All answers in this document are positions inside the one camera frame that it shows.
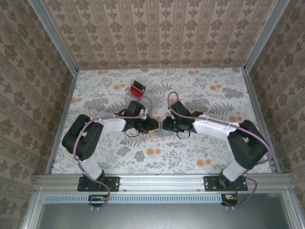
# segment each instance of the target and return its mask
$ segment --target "black bracket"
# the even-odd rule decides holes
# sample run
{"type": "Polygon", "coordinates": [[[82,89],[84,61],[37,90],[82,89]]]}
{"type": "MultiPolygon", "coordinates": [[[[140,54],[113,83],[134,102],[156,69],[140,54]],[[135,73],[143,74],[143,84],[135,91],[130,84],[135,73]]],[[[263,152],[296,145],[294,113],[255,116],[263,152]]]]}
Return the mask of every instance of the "black bracket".
{"type": "MultiPolygon", "coordinates": [[[[120,187],[120,177],[104,177],[102,181],[108,186],[111,192],[118,192],[120,187]]],[[[87,177],[83,176],[79,179],[77,191],[79,192],[107,192],[107,189],[87,177]]]]}
{"type": "Polygon", "coordinates": [[[224,189],[219,182],[218,176],[206,176],[203,177],[204,189],[206,192],[214,191],[248,191],[247,181],[244,177],[240,176],[234,183],[235,186],[230,186],[228,189],[224,189]]]}

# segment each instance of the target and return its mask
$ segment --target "wallpaper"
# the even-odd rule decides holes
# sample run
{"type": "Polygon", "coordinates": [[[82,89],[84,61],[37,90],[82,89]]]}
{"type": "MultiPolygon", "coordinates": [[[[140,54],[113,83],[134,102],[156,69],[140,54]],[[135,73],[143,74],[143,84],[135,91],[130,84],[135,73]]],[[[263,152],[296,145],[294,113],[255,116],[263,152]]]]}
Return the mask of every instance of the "wallpaper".
{"type": "Polygon", "coordinates": [[[291,0],[251,77],[283,172],[305,210],[305,2],[291,0]]]}
{"type": "Polygon", "coordinates": [[[79,69],[243,65],[275,0],[43,0],[79,69]]]}
{"type": "Polygon", "coordinates": [[[44,174],[71,75],[29,3],[0,1],[0,228],[18,228],[44,174]]]}
{"type": "MultiPolygon", "coordinates": [[[[227,122],[249,119],[256,124],[241,68],[87,70],[78,73],[62,138],[80,114],[104,117],[126,109],[134,80],[146,86],[144,94],[153,101],[152,117],[159,122],[171,116],[166,99],[169,92],[176,91],[191,113],[200,111],[227,122]]],[[[141,102],[149,107],[149,102],[141,102]]],[[[186,138],[188,133],[179,136],[186,138]]],[[[234,159],[227,137],[195,133],[187,139],[173,136],[155,140],[146,135],[109,133],[102,135],[93,156],[106,174],[220,173],[234,159]]],[[[271,170],[266,163],[251,172],[271,170]]],[[[81,173],[62,145],[52,173],[81,173]]]]}

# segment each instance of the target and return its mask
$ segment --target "gray leaf pattern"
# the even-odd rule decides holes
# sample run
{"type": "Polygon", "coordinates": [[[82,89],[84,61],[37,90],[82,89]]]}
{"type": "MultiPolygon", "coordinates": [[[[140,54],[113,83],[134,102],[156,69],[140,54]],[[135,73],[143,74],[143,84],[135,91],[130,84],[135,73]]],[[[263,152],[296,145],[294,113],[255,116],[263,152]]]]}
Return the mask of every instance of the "gray leaf pattern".
{"type": "MultiPolygon", "coordinates": [[[[130,98],[126,95],[134,80],[146,86],[145,95],[154,102],[151,116],[159,122],[171,115],[166,98],[170,91],[176,91],[191,113],[200,111],[224,121],[249,119],[256,123],[239,68],[87,70],[78,73],[62,136],[79,114],[103,117],[127,108],[130,98]]],[[[171,103],[175,101],[174,96],[170,98],[171,103]]],[[[149,106],[145,99],[142,102],[149,106]]],[[[12,134],[9,124],[2,125],[4,134],[12,134]]],[[[109,133],[100,138],[94,156],[108,174],[219,173],[234,158],[227,139],[194,133],[188,139],[175,136],[155,140],[148,140],[146,135],[109,133]]],[[[253,171],[270,172],[270,168],[260,165],[253,171]]],[[[53,173],[81,173],[62,146],[53,173]]]]}

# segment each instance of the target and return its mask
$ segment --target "purple cable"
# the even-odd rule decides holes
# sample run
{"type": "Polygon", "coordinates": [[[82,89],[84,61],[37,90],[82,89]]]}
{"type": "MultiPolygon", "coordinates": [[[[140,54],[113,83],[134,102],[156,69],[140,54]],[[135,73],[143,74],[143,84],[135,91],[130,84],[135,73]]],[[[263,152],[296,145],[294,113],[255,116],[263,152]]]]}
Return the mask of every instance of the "purple cable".
{"type": "MultiPolygon", "coordinates": [[[[85,132],[86,128],[93,122],[96,122],[96,121],[102,121],[102,120],[109,120],[109,119],[115,119],[115,118],[118,118],[118,119],[124,119],[124,118],[128,118],[128,119],[138,119],[138,118],[144,118],[146,117],[147,115],[149,115],[152,111],[152,108],[153,108],[153,102],[150,98],[146,97],[146,96],[142,96],[142,98],[146,98],[149,100],[150,104],[151,104],[151,107],[149,108],[149,110],[147,111],[147,114],[144,114],[144,115],[141,115],[141,116],[135,116],[135,117],[129,117],[129,116],[118,116],[118,115],[112,115],[112,116],[106,116],[106,117],[102,117],[102,118],[94,118],[94,119],[91,119],[88,123],[86,123],[86,125],[84,125],[84,127],[82,128],[82,130],[80,131],[79,135],[77,136],[76,138],[76,141],[75,141],[75,144],[74,144],[74,148],[73,148],[73,157],[74,157],[74,160],[76,160],[77,162],[77,165],[78,167],[81,169],[81,171],[83,172],[83,174],[88,178],[90,179],[91,181],[95,182],[95,183],[98,183],[100,185],[102,185],[103,187],[105,187],[107,189],[107,199],[105,200],[105,202],[99,206],[98,208],[102,208],[106,205],[106,203],[108,202],[109,198],[110,198],[110,189],[108,188],[107,185],[105,185],[104,183],[92,178],[90,175],[88,175],[85,171],[85,169],[81,166],[80,164],[80,160],[79,158],[76,156],[76,148],[77,148],[77,145],[80,141],[80,138],[82,136],[82,134],[85,132]]],[[[90,206],[92,208],[96,208],[94,206],[92,206],[92,199],[90,201],[90,206]]]]}
{"type": "MultiPolygon", "coordinates": [[[[270,161],[270,160],[272,159],[272,153],[271,153],[271,149],[270,149],[269,145],[268,145],[262,138],[260,138],[259,136],[257,136],[256,134],[254,134],[254,133],[252,133],[252,132],[250,132],[250,131],[248,131],[248,130],[245,130],[245,129],[243,129],[243,128],[237,126],[237,125],[233,125],[233,124],[230,124],[230,123],[228,123],[228,122],[224,122],[224,121],[220,121],[220,120],[215,120],[215,119],[212,119],[212,118],[207,119],[207,118],[204,118],[204,117],[189,117],[189,116],[184,116],[184,115],[182,115],[182,114],[179,114],[179,113],[175,112],[175,111],[172,109],[171,104],[170,104],[170,96],[171,96],[171,94],[175,94],[175,95],[176,95],[176,97],[177,97],[177,100],[176,100],[176,101],[178,101],[179,95],[178,95],[177,92],[170,92],[170,93],[168,94],[168,96],[167,96],[167,105],[168,105],[168,108],[169,108],[170,111],[173,112],[175,115],[180,116],[180,117],[182,117],[182,118],[201,119],[201,120],[205,120],[205,121],[209,121],[209,122],[213,122],[213,123],[218,123],[218,124],[226,125],[226,126],[233,127],[233,128],[238,129],[238,130],[241,130],[241,131],[243,131],[243,132],[245,132],[245,133],[247,133],[247,134],[249,134],[249,135],[255,137],[255,138],[256,138],[257,140],[259,140],[259,141],[266,147],[266,149],[268,150],[268,158],[267,158],[266,160],[263,160],[263,161],[261,161],[261,162],[258,162],[256,165],[261,165],[261,164],[263,164],[263,163],[265,163],[265,162],[268,162],[268,161],[270,161]]],[[[255,192],[256,189],[257,189],[257,182],[256,182],[254,179],[249,178],[249,177],[247,177],[247,176],[245,176],[245,175],[243,175],[243,177],[246,178],[246,179],[249,179],[249,180],[253,181],[253,182],[255,183],[255,187],[254,187],[253,191],[251,192],[251,194],[247,197],[247,199],[246,199],[243,203],[234,206],[234,208],[238,208],[238,207],[241,207],[242,205],[244,205],[244,204],[251,198],[251,196],[254,194],[254,192],[255,192]]]]}

